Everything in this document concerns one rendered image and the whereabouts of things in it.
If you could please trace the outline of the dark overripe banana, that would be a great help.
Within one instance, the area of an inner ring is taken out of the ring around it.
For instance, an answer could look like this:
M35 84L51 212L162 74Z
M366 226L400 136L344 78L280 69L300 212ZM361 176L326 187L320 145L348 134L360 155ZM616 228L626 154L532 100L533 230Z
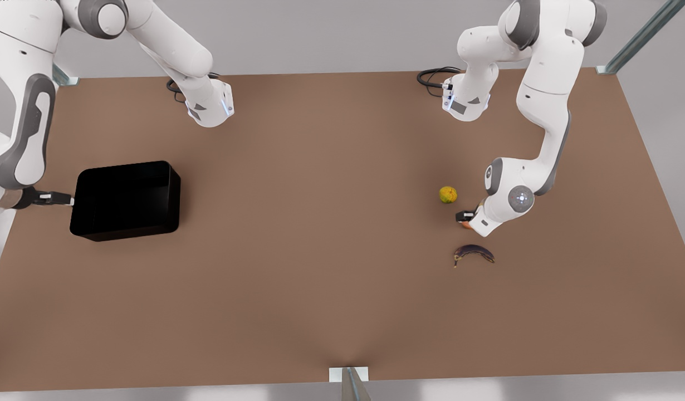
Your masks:
M457 268L459 261L469 255L478 255L483 257L485 261L488 262L496 262L495 256L491 251L486 249L483 246L480 246L479 244L464 244L464 246L460 246L459 248L456 249L454 252L454 268Z

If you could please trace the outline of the black storage box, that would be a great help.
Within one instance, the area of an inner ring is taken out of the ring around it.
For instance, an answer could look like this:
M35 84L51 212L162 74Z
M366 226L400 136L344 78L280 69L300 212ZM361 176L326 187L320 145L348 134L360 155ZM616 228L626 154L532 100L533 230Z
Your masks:
M70 233L101 242L175 232L181 184L179 174L164 160L83 170L77 179Z

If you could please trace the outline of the silver frame post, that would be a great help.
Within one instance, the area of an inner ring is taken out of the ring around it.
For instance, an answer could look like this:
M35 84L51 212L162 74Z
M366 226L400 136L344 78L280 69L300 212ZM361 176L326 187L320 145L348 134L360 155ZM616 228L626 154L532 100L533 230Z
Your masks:
M370 380L368 367L332 367L328 381L341 384L341 401L371 401L365 383Z
M617 74L684 7L685 0L666 0L607 64L595 67L595 72L599 75Z
M80 79L78 77L68 76L57 64L52 64L52 79L56 86L76 86Z

